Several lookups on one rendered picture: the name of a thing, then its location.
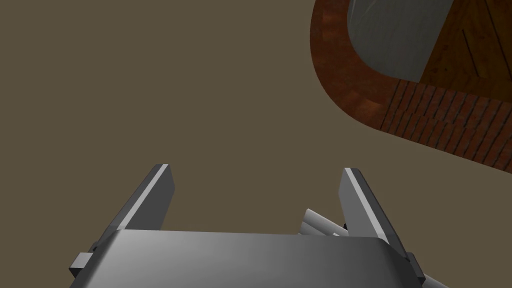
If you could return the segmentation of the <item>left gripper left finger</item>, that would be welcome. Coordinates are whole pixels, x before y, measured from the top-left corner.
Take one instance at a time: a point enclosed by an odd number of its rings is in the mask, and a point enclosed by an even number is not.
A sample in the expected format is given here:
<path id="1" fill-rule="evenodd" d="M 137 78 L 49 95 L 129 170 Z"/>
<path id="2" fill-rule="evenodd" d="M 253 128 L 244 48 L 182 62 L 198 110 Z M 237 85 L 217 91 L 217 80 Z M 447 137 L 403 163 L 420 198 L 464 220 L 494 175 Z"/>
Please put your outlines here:
<path id="1" fill-rule="evenodd" d="M 168 164 L 155 165 L 104 231 L 159 230 L 162 227 L 175 183 Z"/>

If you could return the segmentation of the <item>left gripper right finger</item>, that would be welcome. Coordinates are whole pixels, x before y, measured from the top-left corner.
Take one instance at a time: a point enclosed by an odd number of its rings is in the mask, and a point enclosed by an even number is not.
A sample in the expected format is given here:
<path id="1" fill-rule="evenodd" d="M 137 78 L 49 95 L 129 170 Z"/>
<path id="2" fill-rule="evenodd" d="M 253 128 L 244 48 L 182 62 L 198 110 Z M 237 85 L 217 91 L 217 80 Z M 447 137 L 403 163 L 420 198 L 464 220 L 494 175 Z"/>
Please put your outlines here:
<path id="1" fill-rule="evenodd" d="M 359 169 L 343 169 L 338 196 L 350 236 L 382 239 L 403 258 L 407 256 L 397 232 Z"/>

